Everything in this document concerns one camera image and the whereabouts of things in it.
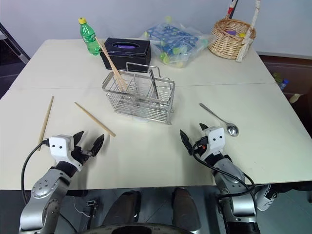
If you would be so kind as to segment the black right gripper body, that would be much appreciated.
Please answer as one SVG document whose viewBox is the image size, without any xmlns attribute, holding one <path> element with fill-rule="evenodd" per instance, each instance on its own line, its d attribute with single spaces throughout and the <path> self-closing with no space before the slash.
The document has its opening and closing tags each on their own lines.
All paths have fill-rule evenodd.
<svg viewBox="0 0 312 234">
<path fill-rule="evenodd" d="M 208 143 L 207 136 L 199 138 L 192 147 L 192 156 L 194 158 L 207 158 L 209 152 Z"/>
</svg>

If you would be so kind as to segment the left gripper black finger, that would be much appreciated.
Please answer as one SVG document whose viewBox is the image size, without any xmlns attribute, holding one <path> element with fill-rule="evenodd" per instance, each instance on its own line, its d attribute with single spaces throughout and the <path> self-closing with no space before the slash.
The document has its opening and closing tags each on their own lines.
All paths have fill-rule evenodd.
<svg viewBox="0 0 312 234">
<path fill-rule="evenodd" d="M 98 152 L 100 151 L 100 149 L 102 148 L 104 138 L 105 138 L 105 135 L 102 134 L 95 140 L 95 142 L 94 142 L 94 144 L 90 150 L 92 157 L 95 157 L 98 154 Z"/>
<path fill-rule="evenodd" d="M 73 135 L 73 139 L 74 139 L 74 146 L 76 146 L 79 142 L 80 142 L 80 140 L 81 140 L 81 138 L 82 138 L 82 136 L 83 136 L 83 131 L 81 131 L 81 132 L 78 132 L 78 133 L 76 133 L 76 134 L 74 134 Z"/>
</svg>

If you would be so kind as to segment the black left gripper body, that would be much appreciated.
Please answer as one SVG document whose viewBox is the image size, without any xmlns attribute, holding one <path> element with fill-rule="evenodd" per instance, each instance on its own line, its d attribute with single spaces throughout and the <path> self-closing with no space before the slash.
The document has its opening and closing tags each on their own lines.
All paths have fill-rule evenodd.
<svg viewBox="0 0 312 234">
<path fill-rule="evenodd" d="M 90 157 L 94 157 L 95 154 L 92 151 L 83 150 L 80 146 L 75 146 L 72 151 L 72 158 L 75 161 L 75 166 L 77 169 L 82 169 L 87 160 Z"/>
</svg>

